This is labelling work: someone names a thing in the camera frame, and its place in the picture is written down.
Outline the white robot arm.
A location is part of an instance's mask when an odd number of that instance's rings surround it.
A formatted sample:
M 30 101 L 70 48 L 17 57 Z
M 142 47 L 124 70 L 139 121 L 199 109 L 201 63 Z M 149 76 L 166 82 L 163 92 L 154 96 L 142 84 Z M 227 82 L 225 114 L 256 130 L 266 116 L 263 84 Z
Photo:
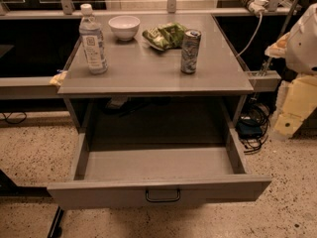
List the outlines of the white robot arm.
M 297 73 L 290 82 L 281 82 L 271 118 L 271 134 L 276 139 L 289 139 L 317 108 L 317 4 L 310 5 L 264 54 L 285 59 L 286 67 Z

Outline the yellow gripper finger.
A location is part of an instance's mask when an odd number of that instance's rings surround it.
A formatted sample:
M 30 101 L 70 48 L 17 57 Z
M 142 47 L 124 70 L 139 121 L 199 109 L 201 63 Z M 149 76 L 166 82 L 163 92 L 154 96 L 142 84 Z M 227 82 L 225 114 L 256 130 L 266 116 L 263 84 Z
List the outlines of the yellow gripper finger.
M 272 115 L 272 135 L 291 138 L 317 108 L 317 76 L 299 75 L 291 82 L 282 81 Z

